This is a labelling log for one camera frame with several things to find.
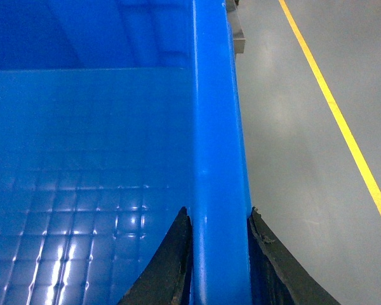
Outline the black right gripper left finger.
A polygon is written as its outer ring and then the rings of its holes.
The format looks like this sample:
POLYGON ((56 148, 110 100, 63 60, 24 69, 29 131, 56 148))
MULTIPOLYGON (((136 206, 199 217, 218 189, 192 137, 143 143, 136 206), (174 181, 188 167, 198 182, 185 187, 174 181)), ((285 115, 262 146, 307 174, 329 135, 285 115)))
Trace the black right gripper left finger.
POLYGON ((193 267, 193 233, 182 207, 147 267, 120 304, 189 304, 193 267))

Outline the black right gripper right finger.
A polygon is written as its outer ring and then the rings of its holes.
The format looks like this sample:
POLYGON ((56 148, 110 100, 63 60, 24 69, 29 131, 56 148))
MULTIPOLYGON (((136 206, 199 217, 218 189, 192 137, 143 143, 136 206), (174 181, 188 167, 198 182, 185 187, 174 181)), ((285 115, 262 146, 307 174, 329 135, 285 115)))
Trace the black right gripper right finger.
POLYGON ((247 230, 254 304, 338 304, 283 245, 255 207, 247 230))

